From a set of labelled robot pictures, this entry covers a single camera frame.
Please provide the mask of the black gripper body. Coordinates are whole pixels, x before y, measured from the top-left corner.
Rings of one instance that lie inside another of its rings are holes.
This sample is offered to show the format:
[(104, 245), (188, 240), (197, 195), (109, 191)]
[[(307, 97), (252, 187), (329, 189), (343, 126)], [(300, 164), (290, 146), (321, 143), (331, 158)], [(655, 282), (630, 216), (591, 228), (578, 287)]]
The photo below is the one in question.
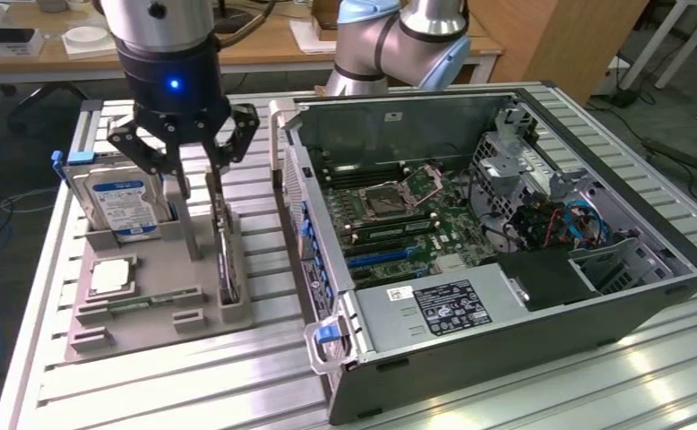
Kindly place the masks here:
[(222, 94), (218, 41), (174, 52), (148, 52), (116, 41), (136, 104), (136, 124), (164, 142), (201, 142), (230, 116)]

